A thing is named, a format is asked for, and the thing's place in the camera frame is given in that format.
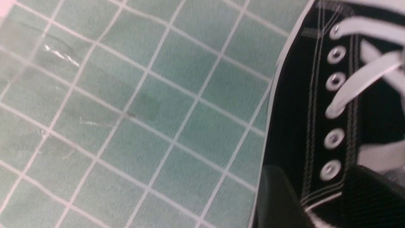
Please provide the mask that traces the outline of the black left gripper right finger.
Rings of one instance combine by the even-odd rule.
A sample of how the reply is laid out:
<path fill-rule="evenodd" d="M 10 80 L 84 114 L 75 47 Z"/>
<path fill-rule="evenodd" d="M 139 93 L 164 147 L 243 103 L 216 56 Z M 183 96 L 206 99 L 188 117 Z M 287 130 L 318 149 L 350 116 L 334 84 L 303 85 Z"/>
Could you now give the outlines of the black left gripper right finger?
<path fill-rule="evenodd" d="M 403 228 L 404 187 L 363 166 L 348 169 L 342 191 L 345 228 Z"/>

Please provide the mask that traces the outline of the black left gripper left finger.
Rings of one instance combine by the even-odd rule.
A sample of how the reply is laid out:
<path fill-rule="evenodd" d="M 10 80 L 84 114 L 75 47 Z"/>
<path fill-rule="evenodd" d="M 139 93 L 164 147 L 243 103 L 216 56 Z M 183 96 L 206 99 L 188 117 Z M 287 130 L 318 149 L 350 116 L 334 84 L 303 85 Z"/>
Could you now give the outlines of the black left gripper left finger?
<path fill-rule="evenodd" d="M 253 219 L 254 228 L 311 228 L 284 171 L 276 166 L 262 168 Z"/>

